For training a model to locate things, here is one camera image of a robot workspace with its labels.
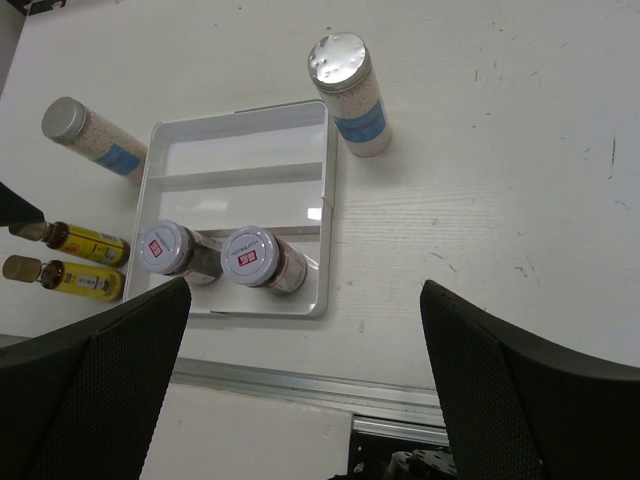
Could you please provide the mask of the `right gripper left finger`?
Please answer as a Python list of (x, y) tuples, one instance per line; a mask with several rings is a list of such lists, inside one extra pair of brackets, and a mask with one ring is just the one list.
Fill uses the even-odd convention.
[(3, 347), (2, 478), (139, 478), (190, 305), (174, 279)]

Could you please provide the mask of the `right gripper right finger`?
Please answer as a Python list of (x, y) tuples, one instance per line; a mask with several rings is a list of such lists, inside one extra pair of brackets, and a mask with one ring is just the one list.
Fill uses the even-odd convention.
[(532, 334), (433, 280), (420, 312), (459, 478), (638, 478), (638, 368)]

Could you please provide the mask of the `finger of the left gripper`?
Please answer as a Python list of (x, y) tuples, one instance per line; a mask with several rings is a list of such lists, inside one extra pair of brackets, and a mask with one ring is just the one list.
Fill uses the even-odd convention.
[(0, 183), (0, 224), (33, 224), (43, 222), (44, 214), (4, 183)]

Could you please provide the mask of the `spice jar white lid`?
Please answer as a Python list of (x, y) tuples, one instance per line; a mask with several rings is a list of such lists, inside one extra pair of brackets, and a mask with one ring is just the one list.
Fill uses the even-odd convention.
[(254, 289), (292, 294), (307, 275), (305, 256), (270, 231), (245, 226), (233, 232), (221, 253), (224, 275), (234, 283)]
[(158, 220), (139, 236), (138, 262), (150, 273), (206, 285), (223, 274), (222, 244), (200, 231)]

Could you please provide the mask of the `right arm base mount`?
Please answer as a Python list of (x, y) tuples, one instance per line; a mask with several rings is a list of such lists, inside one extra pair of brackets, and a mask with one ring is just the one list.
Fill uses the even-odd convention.
[(346, 470), (334, 479), (456, 479), (444, 428), (357, 415)]

